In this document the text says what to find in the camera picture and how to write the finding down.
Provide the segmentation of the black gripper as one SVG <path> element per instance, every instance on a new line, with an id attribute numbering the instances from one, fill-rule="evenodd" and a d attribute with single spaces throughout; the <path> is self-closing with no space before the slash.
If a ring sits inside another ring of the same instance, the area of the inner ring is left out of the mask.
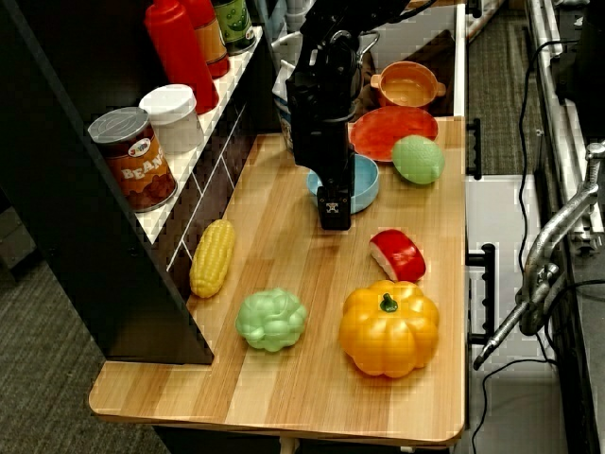
<path id="1" fill-rule="evenodd" d="M 336 188 L 354 190 L 354 152 L 348 138 L 352 117 L 312 118 L 303 112 L 291 113 L 295 163 L 313 170 L 328 186 L 320 186 L 317 191 L 320 226 L 326 231 L 351 228 L 351 196 Z"/>

